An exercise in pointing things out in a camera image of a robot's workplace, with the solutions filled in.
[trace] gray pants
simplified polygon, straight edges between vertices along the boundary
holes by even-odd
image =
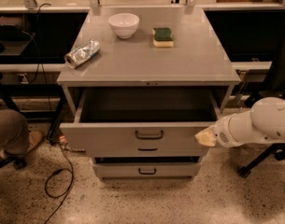
[[[0,110],[0,147],[11,156],[22,157],[29,147],[26,118],[14,110]]]

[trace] drawer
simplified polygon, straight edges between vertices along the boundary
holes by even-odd
[[[73,123],[60,128],[92,157],[204,156],[194,135],[220,112],[208,89],[86,89]]]
[[[157,177],[195,177],[200,169],[199,163],[131,163],[94,164],[95,174],[106,178],[157,178]]]

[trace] bowl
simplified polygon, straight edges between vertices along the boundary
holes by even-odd
[[[113,32],[122,39],[130,38],[139,25],[139,18],[132,13],[118,13],[108,19]]]

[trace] white robotic arm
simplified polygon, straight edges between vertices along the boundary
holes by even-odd
[[[195,137],[209,147],[217,142],[224,147],[285,143],[285,100],[263,98],[251,110],[223,117]]]

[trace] brown shoe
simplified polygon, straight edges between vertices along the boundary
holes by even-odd
[[[41,131],[29,132],[29,147],[27,152],[30,152],[42,142],[43,133]]]

